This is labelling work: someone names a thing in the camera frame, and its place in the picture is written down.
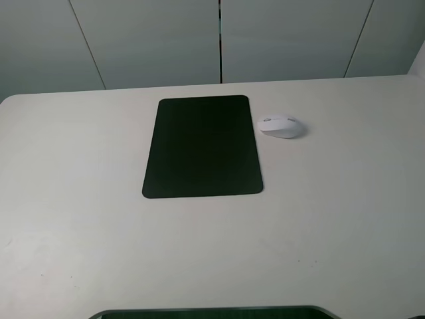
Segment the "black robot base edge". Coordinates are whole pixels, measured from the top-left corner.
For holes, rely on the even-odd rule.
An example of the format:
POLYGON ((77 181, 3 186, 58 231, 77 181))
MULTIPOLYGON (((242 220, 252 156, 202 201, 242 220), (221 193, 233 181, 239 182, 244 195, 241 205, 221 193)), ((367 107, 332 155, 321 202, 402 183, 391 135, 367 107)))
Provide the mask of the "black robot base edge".
POLYGON ((226 319, 226 318, 335 318, 314 306, 192 308, 158 310, 107 310, 92 318, 226 319))

